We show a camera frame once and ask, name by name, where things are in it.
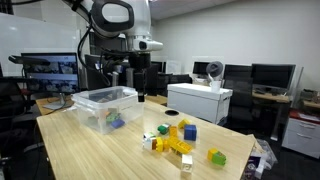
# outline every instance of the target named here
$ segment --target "floor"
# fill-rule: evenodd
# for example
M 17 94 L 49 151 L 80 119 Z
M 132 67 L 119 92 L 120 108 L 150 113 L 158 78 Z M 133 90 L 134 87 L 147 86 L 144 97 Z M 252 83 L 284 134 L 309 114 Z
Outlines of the floor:
M 278 163 L 271 170 L 265 170 L 265 180 L 318 180 L 320 179 L 320 160 L 304 156 L 300 153 L 281 148 L 280 142 L 270 140 L 266 135 L 254 133 L 256 138 L 268 141 Z M 12 179 L 28 180 L 54 179 L 50 165 L 46 160 L 45 148 L 16 157 L 12 161 Z

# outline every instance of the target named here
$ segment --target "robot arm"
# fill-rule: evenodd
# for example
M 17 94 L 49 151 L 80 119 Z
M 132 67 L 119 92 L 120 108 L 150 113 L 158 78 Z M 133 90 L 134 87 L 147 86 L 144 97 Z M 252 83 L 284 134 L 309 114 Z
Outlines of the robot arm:
M 148 0 L 62 0 L 86 21 L 102 38 L 126 36 L 129 63 L 135 69 L 134 87 L 144 101 L 144 69 L 150 66 L 150 52 L 163 44 L 151 39 Z

